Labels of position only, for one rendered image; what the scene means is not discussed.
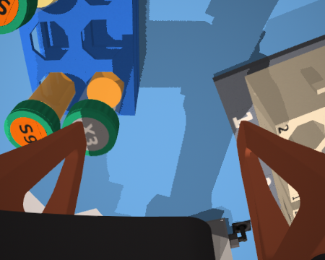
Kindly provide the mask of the blue bench mat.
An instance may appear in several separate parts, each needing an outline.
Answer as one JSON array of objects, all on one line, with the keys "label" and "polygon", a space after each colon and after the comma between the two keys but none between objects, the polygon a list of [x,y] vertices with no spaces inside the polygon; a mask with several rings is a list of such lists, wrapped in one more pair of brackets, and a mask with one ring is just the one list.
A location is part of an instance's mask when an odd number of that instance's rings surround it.
[{"label": "blue bench mat", "polygon": [[[75,214],[250,220],[213,77],[325,35],[325,0],[139,0],[139,94],[111,151],[86,156]],[[0,35],[4,121],[33,91],[19,28]]]}]

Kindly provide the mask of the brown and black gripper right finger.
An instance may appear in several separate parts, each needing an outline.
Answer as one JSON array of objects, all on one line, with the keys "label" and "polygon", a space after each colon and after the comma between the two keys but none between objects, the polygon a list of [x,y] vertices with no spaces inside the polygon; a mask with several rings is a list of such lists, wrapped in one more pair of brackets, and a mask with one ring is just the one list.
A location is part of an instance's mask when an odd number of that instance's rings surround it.
[{"label": "brown and black gripper right finger", "polygon": [[[240,122],[236,144],[258,260],[311,260],[325,254],[325,153],[249,121]],[[300,197],[291,226],[259,158]]]}]

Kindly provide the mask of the grey button box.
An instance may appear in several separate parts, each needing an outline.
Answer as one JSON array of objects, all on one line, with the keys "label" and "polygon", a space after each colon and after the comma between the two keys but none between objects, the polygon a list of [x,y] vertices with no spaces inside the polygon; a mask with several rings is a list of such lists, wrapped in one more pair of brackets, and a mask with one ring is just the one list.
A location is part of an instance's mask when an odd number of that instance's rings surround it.
[{"label": "grey button box", "polygon": [[[233,234],[229,235],[225,218],[206,222],[212,229],[215,260],[233,260],[231,249],[240,247],[239,242],[247,241],[246,232],[251,230],[251,220],[233,223]],[[240,233],[241,237],[238,237],[237,233]]]}]

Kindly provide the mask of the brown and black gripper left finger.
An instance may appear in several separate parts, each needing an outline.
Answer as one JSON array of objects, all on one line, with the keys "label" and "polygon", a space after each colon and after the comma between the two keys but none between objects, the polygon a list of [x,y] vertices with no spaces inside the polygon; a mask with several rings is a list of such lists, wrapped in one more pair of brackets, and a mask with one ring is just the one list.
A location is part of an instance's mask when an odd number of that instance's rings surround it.
[{"label": "brown and black gripper left finger", "polygon": [[64,158],[42,213],[74,215],[87,141],[81,121],[0,155],[0,210],[24,212],[25,194]]}]

